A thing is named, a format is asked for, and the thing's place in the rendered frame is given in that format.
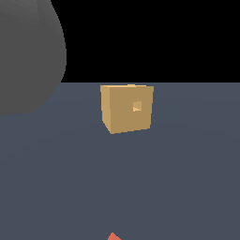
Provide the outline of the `tan box with square hole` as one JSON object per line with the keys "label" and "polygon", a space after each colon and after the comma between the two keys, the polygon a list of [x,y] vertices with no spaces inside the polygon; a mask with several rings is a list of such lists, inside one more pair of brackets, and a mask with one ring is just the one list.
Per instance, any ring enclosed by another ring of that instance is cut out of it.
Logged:
{"label": "tan box with square hole", "polygon": [[102,122],[111,134],[149,129],[154,87],[101,85]]}

